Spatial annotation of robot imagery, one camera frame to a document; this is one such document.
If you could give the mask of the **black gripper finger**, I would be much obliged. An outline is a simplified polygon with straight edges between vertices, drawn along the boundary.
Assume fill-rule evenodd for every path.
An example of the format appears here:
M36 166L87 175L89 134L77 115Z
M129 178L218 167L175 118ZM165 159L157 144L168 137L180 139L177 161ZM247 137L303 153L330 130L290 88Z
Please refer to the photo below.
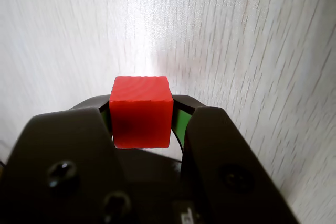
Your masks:
M1 175L1 223L136 223L107 95L33 117Z
M283 196L224 109L174 95L174 118L190 116L181 176L204 223L296 223Z

